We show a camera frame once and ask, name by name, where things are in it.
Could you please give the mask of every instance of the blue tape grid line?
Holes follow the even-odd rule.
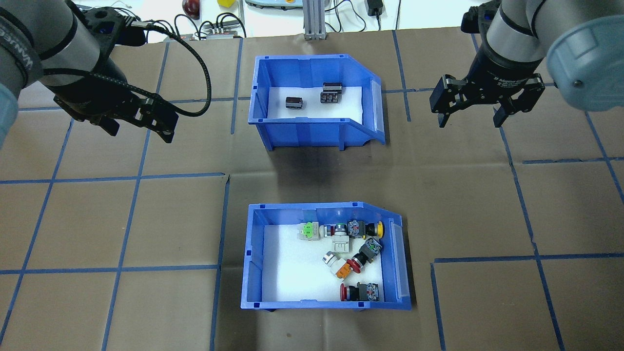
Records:
[[[221,216],[221,238],[219,240],[219,259],[217,264],[217,278],[215,281],[215,294],[212,300],[212,323],[210,324],[210,351],[215,350],[215,336],[217,335],[217,308],[219,305],[219,292],[221,290],[221,271],[223,267],[223,246],[225,243],[225,222],[228,214],[228,202],[230,200],[230,179],[225,182],[223,195],[223,212]]]
[[[70,179],[26,179],[26,180],[0,180],[2,184],[35,184],[35,183],[85,183],[85,182],[119,182],[124,180],[137,179],[171,179],[171,178],[201,178],[201,177],[222,177],[225,173],[179,173],[179,174],[155,174],[141,175],[135,177],[101,177],[101,178],[70,178]]]
[[[618,194],[620,195],[620,200],[622,200],[622,203],[624,204],[624,193],[622,192],[620,181],[618,180],[618,176],[615,174],[615,171],[613,170],[613,165],[611,165],[611,160],[607,156],[607,151],[605,150],[605,147],[602,145],[602,141],[600,141],[600,137],[598,136],[598,131],[596,131],[596,127],[594,127],[593,125],[592,117],[587,112],[585,112],[585,117],[587,118],[587,123],[589,124],[589,127],[592,129],[594,138],[596,138],[596,142],[598,143],[598,147],[600,148],[600,152],[602,153],[603,160],[607,163],[607,167],[609,168],[609,173],[611,173],[611,178],[613,178],[613,183],[615,184],[615,188],[617,189]]]
[[[243,39],[238,42],[238,58],[236,61],[236,80],[234,81],[234,104],[232,106],[232,125],[230,126],[230,134],[234,134],[236,129],[236,103],[238,100],[238,83],[240,82],[240,61],[243,57]]]
[[[624,161],[622,157],[609,157],[610,161]],[[584,162],[604,162],[604,158],[598,159],[559,159],[559,160],[525,160],[522,164],[555,164],[555,163],[584,163]]]
[[[540,274],[542,287],[544,288],[544,297],[546,298],[546,304],[548,305],[548,311],[550,312],[550,319],[552,321],[553,329],[555,331],[555,336],[557,337],[557,343],[559,345],[559,349],[561,351],[565,351],[563,338],[561,336],[561,330],[559,329],[559,322],[557,321],[557,316],[555,314],[555,307],[553,306],[552,299],[550,298],[550,290],[548,289],[548,283],[546,281],[546,275],[544,274],[544,268],[542,267],[542,261],[540,258],[539,250],[537,248],[537,244],[534,241],[533,227],[529,219],[529,212],[527,210],[527,204],[524,201],[524,195],[522,194],[522,188],[518,180],[518,173],[515,170],[514,161],[512,160],[512,157],[511,157],[511,150],[509,149],[509,143],[507,142],[505,131],[503,127],[499,128],[499,130],[500,130],[500,136],[503,140],[503,143],[505,144],[505,151],[507,152],[507,159],[509,160],[509,167],[511,168],[512,174],[514,175],[514,183],[515,183],[516,192],[518,193],[518,199],[520,201],[520,206],[522,208],[522,213],[524,215],[524,222],[527,226],[527,231],[529,232],[531,244],[533,245],[533,250],[535,253],[534,259],[535,259],[535,262],[537,263],[537,270],[539,271],[539,274]]]
[[[52,193],[52,186],[54,185],[54,179],[56,179],[56,175],[59,173],[61,160],[63,159],[63,155],[65,154],[65,148],[67,147],[67,141],[69,140],[69,134],[72,132],[73,126],[74,126],[74,120],[72,119],[69,121],[69,127],[67,128],[67,132],[65,133],[65,139],[63,140],[63,145],[61,147],[59,157],[56,160],[56,165],[54,166],[52,179],[47,187],[46,196],[43,200],[43,204],[41,205],[41,210],[39,211],[39,217],[37,218],[37,224],[35,225],[35,229],[32,233],[31,243],[28,245],[28,251],[26,252],[24,263],[22,264],[22,269],[19,272],[19,277],[17,278],[17,283],[15,284],[15,289],[13,290],[13,296],[11,297],[11,303],[9,304],[9,309],[7,310],[6,316],[4,317],[4,323],[2,324],[2,330],[0,331],[0,345],[2,345],[2,341],[4,340],[4,334],[6,333],[7,326],[9,325],[9,320],[11,319],[11,314],[13,313],[13,307],[15,307],[17,294],[19,293],[19,288],[22,285],[22,280],[24,279],[26,267],[28,266],[28,261],[31,258],[32,248],[35,245],[35,240],[37,239],[37,234],[39,233],[39,228],[41,227],[41,221],[43,220],[43,215],[46,211],[47,202],[50,199],[50,194]]]
[[[446,351],[444,328],[442,327],[442,312],[440,312],[440,298],[437,295],[436,269],[433,264],[431,264],[431,286],[433,288],[433,304],[436,308],[437,333],[440,336],[440,349]]]
[[[477,44],[477,37],[474,34],[471,34],[472,37],[472,45],[474,45],[475,51],[479,52],[479,45]]]
[[[61,110],[60,106],[49,106],[49,107],[26,107],[19,109],[19,112],[27,112],[27,111],[53,111],[53,110]]]
[[[403,101],[405,102],[405,114],[407,115],[407,121],[412,121],[412,115],[409,113],[409,101],[407,100],[407,86],[405,84],[405,72],[403,71],[403,61],[401,59],[401,50],[399,49],[399,39],[396,37],[396,31],[392,31],[392,38],[394,39],[394,48],[396,50],[396,59],[399,63],[399,72],[401,73],[401,87],[403,93]]]
[[[382,90],[381,94],[398,94],[402,92],[416,92],[417,89],[392,89],[392,90]]]
[[[166,272],[170,270],[208,270],[217,269],[216,264],[200,265],[158,265],[145,267],[122,267],[122,272]],[[117,267],[93,267],[93,268],[52,268],[52,269],[26,269],[24,274],[67,274],[67,273],[111,273],[117,272]],[[20,274],[19,269],[0,270],[0,275]]]
[[[511,262],[531,261],[536,256],[493,256],[493,257],[447,257],[434,259],[434,263],[465,263],[465,262]],[[622,259],[624,252],[609,252],[604,254],[562,254],[562,255],[539,255],[540,260],[582,260],[582,259]]]
[[[163,54],[162,64],[160,66],[160,74],[158,75],[158,84],[156,85],[156,93],[160,92],[160,86],[162,84],[162,77],[165,72],[165,65],[167,64],[169,43],[165,46],[165,53]],[[110,323],[113,319],[113,312],[115,311],[115,301],[117,300],[117,291],[119,291],[119,280],[121,278],[122,267],[124,266],[125,250],[128,245],[128,237],[130,235],[130,228],[132,226],[132,218],[134,216],[134,209],[137,205],[137,197],[139,196],[139,186],[141,184],[141,176],[143,175],[143,167],[145,165],[145,156],[147,155],[147,147],[150,142],[150,131],[145,134],[145,142],[143,143],[143,153],[141,153],[141,162],[139,164],[139,171],[137,172],[137,178],[134,185],[134,193],[132,194],[132,202],[130,203],[130,213],[128,214],[128,222],[125,226],[124,241],[121,246],[121,253],[119,254],[119,263],[117,264],[117,273],[115,274],[115,285],[113,286],[112,296],[110,298],[109,314],[106,318],[106,327],[104,329],[104,338],[102,339],[102,351],[106,350],[109,342]]]

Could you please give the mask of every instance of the blue storage bin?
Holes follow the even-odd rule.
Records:
[[[322,87],[341,82],[361,87],[362,124],[349,118],[323,116],[271,118],[271,87]],[[279,146],[363,146],[372,139],[386,143],[381,80],[347,54],[258,56],[253,73],[249,124],[258,128],[267,150]]]
[[[275,265],[276,261],[274,260],[280,259],[279,257],[275,257],[270,254],[265,257],[265,226],[284,224],[292,225],[303,222],[317,221],[319,224],[335,224],[346,223],[350,219],[363,220],[367,223],[378,221],[383,222],[385,233],[379,240],[383,246],[383,249],[379,254],[379,256],[381,256],[381,283],[383,283],[383,286],[380,284],[380,290],[383,288],[383,301],[340,301],[338,289],[340,281],[336,277],[331,276],[328,268],[324,266],[322,262],[321,265],[323,266],[323,273],[327,274],[328,277],[331,277],[335,281],[333,286],[323,287],[323,289],[335,291],[336,300],[327,301],[310,298],[292,299],[292,301],[263,300],[263,289],[275,288],[273,286],[263,286],[263,282],[265,280],[270,282],[274,281],[272,280],[272,277],[265,277],[267,279],[263,279],[265,266]],[[306,245],[308,243],[303,240],[300,240],[300,242],[304,243],[302,245]],[[319,261],[321,261],[324,252],[319,252]],[[411,310],[401,216],[390,211],[380,209],[379,207],[365,204],[364,202],[250,205],[247,218],[244,255],[245,263],[243,269],[243,289],[240,304],[242,309]],[[278,262],[277,264],[289,264],[289,262]],[[354,272],[352,272],[349,276],[353,276],[355,279],[358,279],[358,275]]]

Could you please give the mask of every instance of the black cable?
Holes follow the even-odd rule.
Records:
[[[338,5],[335,5],[335,6],[334,6],[334,7],[332,7],[331,9],[327,9],[327,10],[325,10],[325,12],[330,12],[330,11],[332,11],[332,10],[335,10],[335,9],[337,9],[337,8],[338,8],[338,6],[342,5],[342,3],[343,3],[343,2],[347,2],[347,1],[349,1],[349,0],[342,0],[341,2],[339,2],[339,3],[338,3]]]
[[[365,30],[366,30],[366,21],[362,18],[362,16],[360,16],[360,15],[358,14],[358,12],[357,12],[357,11],[355,11],[355,6],[353,6],[353,2],[352,2],[351,0],[343,0],[343,2],[344,2],[344,1],[349,1],[349,3],[351,4],[351,8],[353,9],[353,13],[355,13],[355,15],[356,15],[358,18],[360,18],[360,19],[362,20],[362,22],[364,23],[364,27],[363,27],[362,29],[358,30],[358,32],[363,32],[363,31],[365,31]]]
[[[124,9],[123,7],[113,7],[113,9],[115,9],[117,11],[125,12],[125,14],[128,15],[128,16],[136,17],[139,21],[141,20],[141,18],[139,18],[136,13],[134,13],[134,12],[128,10],[128,9]]]
[[[394,26],[394,30],[399,29],[399,17],[401,16],[401,0],[399,0],[399,5],[396,8],[396,25]]]
[[[243,24],[243,21],[240,20],[240,18],[238,18],[238,16],[236,16],[235,14],[231,13],[231,12],[224,12],[223,13],[223,17],[221,17],[221,22],[220,22],[220,26],[221,28],[223,28],[223,20],[228,18],[228,17],[234,17],[234,19],[236,19],[238,21],[238,23],[240,23],[240,27],[243,29],[243,35],[245,35],[245,37],[247,37],[247,31],[245,30],[245,25]]]
[[[343,23],[340,21],[340,15],[338,14],[338,9],[334,8],[334,12],[336,13],[336,19],[338,20],[338,31],[342,32],[343,31]]]
[[[166,24],[166,25],[168,25],[168,26],[169,26],[169,28],[167,28],[167,27],[165,27],[165,28],[170,29],[170,30],[171,30],[171,32],[174,32],[174,31],[175,31],[175,29],[173,28],[173,26],[171,25],[171,23],[169,23],[168,21],[166,21],[166,20],[164,20],[164,19],[157,19],[156,21],[154,21],[154,23]]]
[[[230,12],[222,12],[220,14],[217,15],[217,20],[215,21],[215,23],[217,24],[217,26],[219,25],[219,19],[221,18],[221,16],[223,16],[226,13],[230,13]]]
[[[81,76],[81,77],[93,77],[96,79],[99,79],[101,81],[105,81],[111,84],[115,84],[117,86],[121,86],[124,87],[130,91],[136,92],[137,94],[141,94],[145,97],[150,97],[152,99],[154,99],[157,103],[168,106],[169,108],[173,109],[175,112],[184,115],[184,116],[189,116],[189,117],[199,117],[201,115],[203,115],[204,113],[206,113],[206,111],[208,110],[208,108],[210,107],[210,101],[212,100],[212,84],[210,82],[210,75],[208,74],[208,67],[206,67],[206,64],[204,63],[203,59],[201,56],[199,56],[199,54],[197,53],[197,51],[195,51],[193,49],[193,47],[191,45],[189,45],[187,42],[185,42],[184,40],[182,40],[182,38],[180,38],[180,36],[170,32],[168,29],[165,29],[163,27],[158,27],[154,24],[150,24],[148,25],[145,30],[147,31],[155,31],[155,32],[159,32],[162,34],[166,34],[167,36],[171,37],[172,39],[174,39],[175,41],[179,42],[183,47],[185,47],[199,62],[199,64],[202,67],[204,76],[206,77],[206,103],[204,104],[204,106],[202,107],[202,109],[200,109],[197,112],[189,112],[186,110],[183,110],[179,107],[177,107],[176,105],[173,105],[171,102],[168,102],[167,100],[163,99],[162,96],[154,93],[154,92],[149,92],[146,90],[143,90],[139,87],[135,87],[131,84],[128,84],[127,82],[124,81],[120,81],[118,79],[115,79],[113,77],[109,77],[109,76],[104,76],[102,74],[99,73],[93,73],[93,72],[89,72],[89,71],[83,71],[81,69],[71,69],[71,68],[53,68],[53,69],[45,69],[43,74],[44,76],[52,76],[52,75],[56,75],[56,74],[68,74],[68,75],[72,75],[72,76]]]
[[[336,30],[336,28],[334,28],[331,24],[329,24],[329,23],[327,23],[327,22],[325,22],[325,24],[326,24],[327,26],[329,26],[329,27],[331,28],[331,30],[332,30],[332,31],[334,31],[334,33],[338,33],[338,31]]]
[[[362,18],[362,16],[360,16],[360,15],[358,14],[358,12],[357,12],[357,11],[355,11],[355,6],[353,6],[353,2],[352,2],[351,0],[342,0],[341,2],[339,2],[339,3],[338,3],[338,5],[335,5],[335,6],[334,6],[334,7],[332,7],[331,9],[327,9],[327,10],[325,10],[325,12],[329,12],[329,11],[335,10],[335,9],[337,9],[340,5],[342,5],[342,4],[343,4],[343,3],[345,3],[345,2],[348,2],[348,3],[350,3],[350,4],[351,4],[351,9],[353,9],[353,13],[355,13],[355,15],[356,15],[356,16],[357,16],[360,20],[362,20],[362,23],[364,23],[364,27],[363,27],[362,29],[360,29],[358,32],[363,32],[363,31],[365,31],[365,30],[366,30],[366,21]]]
[[[154,21],[154,20],[150,20],[150,21],[146,21],[146,22],[149,22],[149,23],[152,23],[152,24],[161,24],[161,25],[162,25],[163,27],[165,27],[166,29],[171,29],[171,31],[172,31],[172,32],[174,32],[174,31],[175,31],[175,30],[173,29],[173,26],[171,25],[171,23],[167,22],[167,21],[166,21],[166,20],[164,20],[164,19],[157,19],[157,20],[155,20],[155,21]],[[148,42],[148,40],[147,40],[147,39],[149,38],[149,36],[150,36],[150,32],[149,32],[149,31],[147,31],[147,34],[145,35],[145,42]]]
[[[195,32],[199,32],[199,28],[197,27],[197,25],[195,24],[195,22],[193,22],[193,19],[192,19],[192,18],[188,17],[188,16],[187,16],[187,15],[185,15],[185,14],[178,13],[178,14],[177,14],[177,15],[175,15],[175,17],[173,18],[173,26],[174,26],[174,28],[175,28],[175,33],[176,33],[176,34],[178,34],[178,36],[180,36],[180,31],[178,30],[178,24],[177,24],[177,21],[178,21],[178,18],[179,18],[179,17],[185,17],[185,18],[187,18],[189,21],[191,21],[191,23],[193,24],[193,27],[195,27]]]
[[[210,22],[210,21],[203,21],[203,22],[199,25],[199,31],[197,32],[197,37],[198,37],[200,40],[201,40],[201,39],[206,39],[206,38],[208,37],[208,34],[207,34],[207,33],[202,32],[202,28],[203,28],[203,27],[204,27],[204,25],[206,25],[206,24],[209,24],[209,25],[210,25],[210,27],[211,27],[212,29],[214,29],[214,28],[215,28],[215,24],[214,24],[214,23],[212,23],[212,22]]]

